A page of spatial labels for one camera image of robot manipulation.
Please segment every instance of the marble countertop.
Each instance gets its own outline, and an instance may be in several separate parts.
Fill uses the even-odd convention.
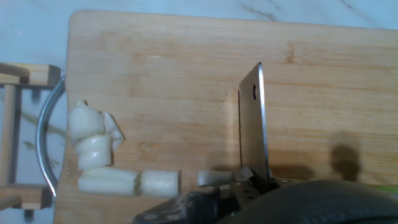
[[[398,29],[398,0],[0,0],[0,62],[45,63],[63,67],[67,56],[68,21],[79,9],[148,12],[184,16],[301,22],[333,26]],[[0,92],[0,116],[3,103]],[[43,184],[35,155],[35,122],[49,91],[33,99],[22,93],[17,176],[20,183]],[[50,120],[49,156],[60,175],[66,136],[67,104],[63,95]],[[0,212],[0,223],[52,223],[53,208]]]

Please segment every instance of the wooden cutting board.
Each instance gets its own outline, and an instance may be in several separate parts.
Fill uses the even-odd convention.
[[[123,169],[237,169],[238,83],[262,62],[270,164],[278,177],[398,184],[398,32],[78,11],[68,109],[114,115]],[[82,194],[67,143],[55,223],[131,223],[161,198]]]

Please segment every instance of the countertop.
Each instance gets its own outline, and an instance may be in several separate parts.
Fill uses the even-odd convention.
[[[147,12],[184,16],[301,22],[333,26],[398,29],[398,1],[373,0],[2,0],[0,62],[66,64],[68,21],[79,9]],[[17,176],[20,183],[43,184],[34,149],[35,122],[49,90],[23,90]],[[0,101],[0,116],[3,105]],[[66,136],[66,96],[50,120],[50,161],[60,174]],[[53,208],[35,211],[31,223],[52,223]],[[0,212],[0,223],[26,223],[24,211]]]

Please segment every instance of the wooden frame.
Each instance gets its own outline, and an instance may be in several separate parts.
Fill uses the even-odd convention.
[[[23,208],[38,210],[51,206],[52,194],[47,185],[12,183],[12,156],[17,85],[54,86],[61,70],[52,65],[0,63],[0,83],[4,86],[4,116],[0,151],[0,210]]]

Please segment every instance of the white scallion stalk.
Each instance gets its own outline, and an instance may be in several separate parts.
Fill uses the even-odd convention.
[[[218,170],[198,170],[198,186],[219,187],[232,181],[232,172]]]
[[[181,172],[167,170],[145,170],[141,186],[144,195],[152,197],[177,197],[181,192]]]
[[[112,136],[112,150],[116,150],[125,140],[119,126],[116,124],[112,114],[102,113],[105,133]]]
[[[78,188],[89,194],[138,196],[141,192],[141,172],[101,167],[84,171]]]
[[[79,139],[105,132],[100,112],[85,105],[83,100],[77,101],[74,109],[69,112],[68,124],[72,144]]]
[[[76,144],[76,154],[79,157],[80,170],[90,170],[111,165],[111,136],[96,134],[84,138]]]

